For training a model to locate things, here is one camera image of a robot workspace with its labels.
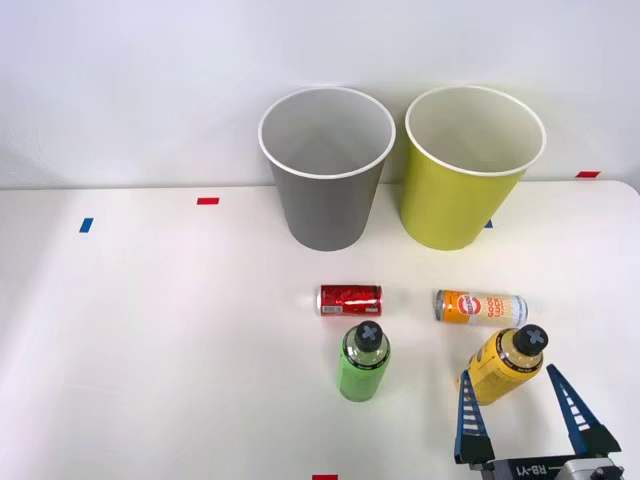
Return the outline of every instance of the bottle cap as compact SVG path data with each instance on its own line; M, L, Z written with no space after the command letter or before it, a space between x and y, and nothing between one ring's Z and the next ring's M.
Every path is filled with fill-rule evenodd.
M376 322L367 320L356 328L356 347L363 352L375 352L382 345L382 328Z
M549 344L549 336L542 327L529 324L513 336L513 346L523 355L535 357Z

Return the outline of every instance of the blue tape marker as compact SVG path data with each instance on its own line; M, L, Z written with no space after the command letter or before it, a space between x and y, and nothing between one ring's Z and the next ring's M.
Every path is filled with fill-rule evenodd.
M80 233L89 233L89 229L93 224L93 218L85 218L80 227Z

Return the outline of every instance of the orange and white can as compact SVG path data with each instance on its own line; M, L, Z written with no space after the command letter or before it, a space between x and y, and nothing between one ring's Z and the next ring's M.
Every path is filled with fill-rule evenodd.
M527 302L519 295L440 290L436 296L436 319L441 322L519 327L528 313Z

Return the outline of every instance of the green bottle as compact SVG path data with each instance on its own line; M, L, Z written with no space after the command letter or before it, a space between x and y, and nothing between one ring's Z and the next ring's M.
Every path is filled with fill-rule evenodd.
M352 402L369 400L389 364L387 336L380 325L367 320L347 332L341 347L338 390Z

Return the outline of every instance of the red soda can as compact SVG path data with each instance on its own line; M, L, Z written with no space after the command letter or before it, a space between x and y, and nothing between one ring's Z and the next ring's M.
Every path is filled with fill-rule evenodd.
M322 285L317 302L323 317L379 317L382 315L382 287Z

